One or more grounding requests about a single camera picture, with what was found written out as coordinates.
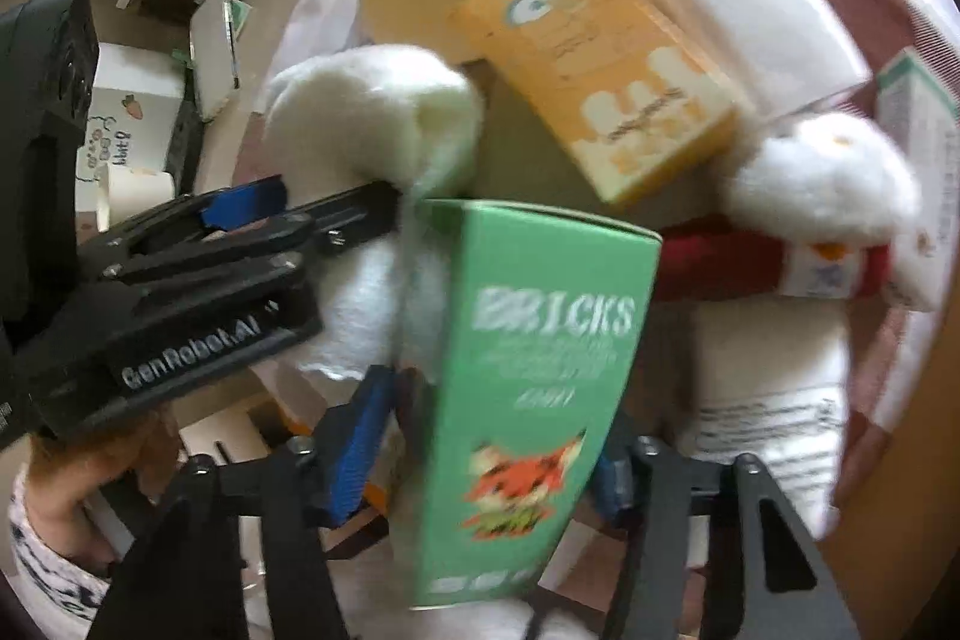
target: yellow box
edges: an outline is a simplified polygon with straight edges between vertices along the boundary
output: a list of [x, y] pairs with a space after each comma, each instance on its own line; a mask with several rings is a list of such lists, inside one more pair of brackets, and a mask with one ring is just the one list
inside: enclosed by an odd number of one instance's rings
[[726, 77], [644, 0], [468, 0], [451, 18], [608, 204], [656, 189], [736, 130]]

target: green bricks box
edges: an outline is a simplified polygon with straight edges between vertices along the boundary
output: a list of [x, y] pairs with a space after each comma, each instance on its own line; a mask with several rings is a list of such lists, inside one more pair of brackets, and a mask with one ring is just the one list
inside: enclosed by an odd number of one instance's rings
[[391, 538], [413, 605], [536, 582], [634, 360], [656, 234], [595, 215], [426, 200], [408, 221], [408, 459]]

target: human hand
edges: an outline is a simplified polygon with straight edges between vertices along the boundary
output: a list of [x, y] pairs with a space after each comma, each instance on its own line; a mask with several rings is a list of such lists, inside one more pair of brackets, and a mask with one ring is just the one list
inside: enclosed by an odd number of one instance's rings
[[178, 466], [179, 436], [169, 413], [148, 413], [77, 442], [31, 440], [24, 507], [37, 536], [52, 551], [103, 571], [116, 554], [83, 512], [83, 500], [128, 470], [140, 490], [158, 496]]

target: cardboard box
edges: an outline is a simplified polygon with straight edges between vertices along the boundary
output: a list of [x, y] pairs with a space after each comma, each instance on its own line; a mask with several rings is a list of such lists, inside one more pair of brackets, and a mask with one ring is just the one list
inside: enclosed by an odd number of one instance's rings
[[424, 201], [405, 231], [395, 559], [413, 605], [496, 599], [536, 583], [592, 472], [661, 240], [498, 201]]
[[957, 103], [913, 47], [877, 75], [877, 123], [910, 161], [923, 196], [920, 220], [894, 240], [886, 293], [911, 310], [939, 308], [949, 289], [957, 234]]
[[731, 140], [736, 89], [645, 0], [469, 0], [453, 22], [623, 207]]
[[77, 212], [97, 208], [97, 170], [103, 164], [161, 172], [184, 100], [184, 67], [169, 55], [101, 44], [86, 142], [77, 150]]

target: bolt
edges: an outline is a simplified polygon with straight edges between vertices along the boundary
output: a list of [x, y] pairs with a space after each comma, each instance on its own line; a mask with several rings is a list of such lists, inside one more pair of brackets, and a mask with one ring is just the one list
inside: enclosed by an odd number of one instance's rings
[[313, 453], [313, 437], [309, 434], [298, 434], [287, 440], [287, 447], [296, 453], [296, 456], [309, 456]]
[[640, 437], [640, 444], [643, 445], [644, 456], [656, 456], [659, 453], [659, 448], [650, 437]]
[[278, 269], [284, 267], [288, 269], [296, 269], [301, 264], [301, 260], [302, 257], [300, 253], [277, 253], [277, 255], [270, 259], [270, 263], [272, 266], [276, 266]]

